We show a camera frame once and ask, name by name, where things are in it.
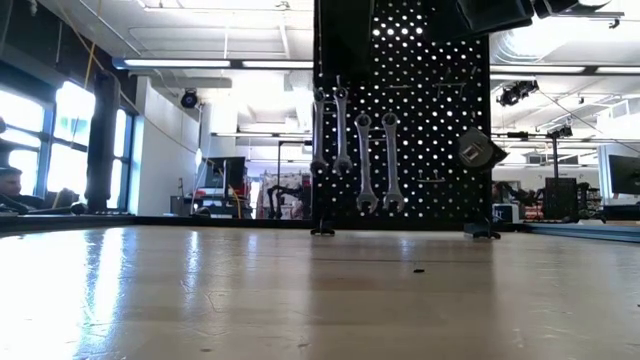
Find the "wrench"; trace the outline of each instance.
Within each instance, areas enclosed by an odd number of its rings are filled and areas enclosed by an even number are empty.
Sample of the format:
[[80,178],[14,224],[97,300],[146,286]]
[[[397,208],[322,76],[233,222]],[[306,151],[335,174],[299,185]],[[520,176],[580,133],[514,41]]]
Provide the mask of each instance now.
[[333,170],[338,176],[342,176],[342,170],[351,170],[353,163],[347,153],[347,98],[349,92],[345,88],[339,88],[333,98],[338,108],[338,157],[333,163]]
[[385,210],[389,210],[391,202],[397,202],[397,212],[404,209],[404,196],[400,193],[398,185],[398,153],[396,147],[396,127],[398,126],[398,117],[394,113],[387,113],[382,117],[382,126],[387,134],[387,160],[389,167],[389,191],[384,197]]
[[316,90],[313,94],[313,108],[315,116],[313,119],[313,161],[311,161],[311,175],[316,176],[322,171],[326,173],[329,163],[324,159],[322,142],[322,127],[324,125],[324,99],[322,90]]
[[356,200],[358,210],[362,211],[362,204],[369,203],[369,214],[373,214],[378,206],[378,198],[371,188],[371,170],[369,169],[369,127],[371,118],[367,114],[360,114],[356,117],[356,127],[360,138],[360,162],[362,163],[362,185],[360,195]]

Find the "man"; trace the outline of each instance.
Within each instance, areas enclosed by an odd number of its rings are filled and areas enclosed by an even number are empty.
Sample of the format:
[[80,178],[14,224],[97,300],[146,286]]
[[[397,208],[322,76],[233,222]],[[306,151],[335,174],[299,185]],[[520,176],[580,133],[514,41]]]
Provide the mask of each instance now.
[[0,194],[9,197],[20,196],[22,171],[12,167],[0,167]]
[[42,207],[42,199],[35,196],[20,195],[22,171],[13,167],[0,167],[0,204],[24,212]]

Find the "window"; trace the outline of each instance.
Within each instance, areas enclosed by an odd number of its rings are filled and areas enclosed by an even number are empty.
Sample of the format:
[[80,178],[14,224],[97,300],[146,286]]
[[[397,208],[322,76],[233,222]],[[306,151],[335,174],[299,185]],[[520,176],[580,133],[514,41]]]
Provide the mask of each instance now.
[[20,181],[22,194],[33,195],[38,182],[38,152],[29,150],[14,150],[9,154],[9,165],[22,170]]
[[[23,172],[23,194],[43,197],[47,191],[68,188],[85,200],[94,106],[94,95],[71,82],[56,92],[55,114],[25,97],[0,90],[0,116],[8,127],[0,138],[17,144],[9,165]],[[118,110],[111,199],[107,202],[110,209],[126,208],[132,127],[133,117]]]
[[44,107],[40,104],[0,91],[0,116],[8,127],[0,138],[16,143],[17,149],[9,154],[9,165],[22,171],[22,194],[25,195],[36,193],[38,158],[42,147],[37,135],[42,131],[44,115]]
[[118,110],[116,115],[116,137],[113,145],[113,155],[122,157],[124,155],[125,136],[127,131],[127,114]]
[[39,148],[42,145],[37,137],[16,129],[7,129],[7,131],[0,134],[0,138],[34,148]]
[[120,191],[122,189],[122,161],[113,160],[113,171],[111,172],[111,199],[107,200],[109,209],[117,209],[120,204]]
[[31,131],[42,131],[44,108],[38,103],[0,91],[0,116],[11,126]]
[[53,136],[72,143],[88,145],[95,103],[96,99],[92,93],[66,81],[56,93]]
[[53,144],[47,190],[72,190],[82,198],[87,188],[87,153],[66,145]]

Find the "monitor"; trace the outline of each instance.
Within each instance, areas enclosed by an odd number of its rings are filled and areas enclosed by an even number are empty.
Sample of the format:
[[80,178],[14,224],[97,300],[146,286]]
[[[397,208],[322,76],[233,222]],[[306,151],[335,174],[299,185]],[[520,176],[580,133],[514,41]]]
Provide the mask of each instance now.
[[640,195],[640,158],[609,155],[611,192]]
[[228,184],[236,191],[244,186],[245,158],[243,156],[217,157],[206,160],[205,188],[224,188],[224,177],[226,175]]

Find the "wooden tabletop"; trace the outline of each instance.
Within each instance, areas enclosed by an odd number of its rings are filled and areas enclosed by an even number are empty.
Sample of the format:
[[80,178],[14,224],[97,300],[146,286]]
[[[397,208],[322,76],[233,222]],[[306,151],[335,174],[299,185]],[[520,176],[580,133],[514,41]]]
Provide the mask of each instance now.
[[0,284],[1,359],[640,359],[625,243],[110,228],[1,238]]

